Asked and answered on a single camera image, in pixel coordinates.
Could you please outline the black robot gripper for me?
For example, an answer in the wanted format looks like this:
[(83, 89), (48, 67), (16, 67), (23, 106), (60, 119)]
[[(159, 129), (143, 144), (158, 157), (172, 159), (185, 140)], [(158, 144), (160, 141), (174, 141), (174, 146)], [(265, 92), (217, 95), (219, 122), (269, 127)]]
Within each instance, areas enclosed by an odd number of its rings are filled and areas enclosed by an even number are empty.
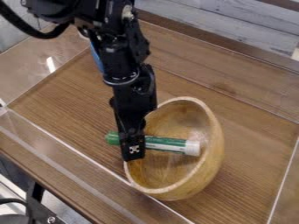
[(116, 117), (122, 157), (126, 162), (146, 157), (146, 116), (156, 109), (155, 71), (148, 64), (139, 67), (138, 78), (115, 86), (110, 100)]

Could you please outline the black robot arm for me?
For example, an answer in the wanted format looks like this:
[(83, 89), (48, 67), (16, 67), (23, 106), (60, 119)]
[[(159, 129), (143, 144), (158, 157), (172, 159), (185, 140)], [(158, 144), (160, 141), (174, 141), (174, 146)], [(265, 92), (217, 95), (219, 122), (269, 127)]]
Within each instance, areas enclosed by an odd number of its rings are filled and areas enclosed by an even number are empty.
[(135, 0), (22, 0), (38, 18), (78, 27), (90, 39), (104, 83), (112, 87), (122, 157), (146, 157), (146, 116), (156, 109), (155, 71)]

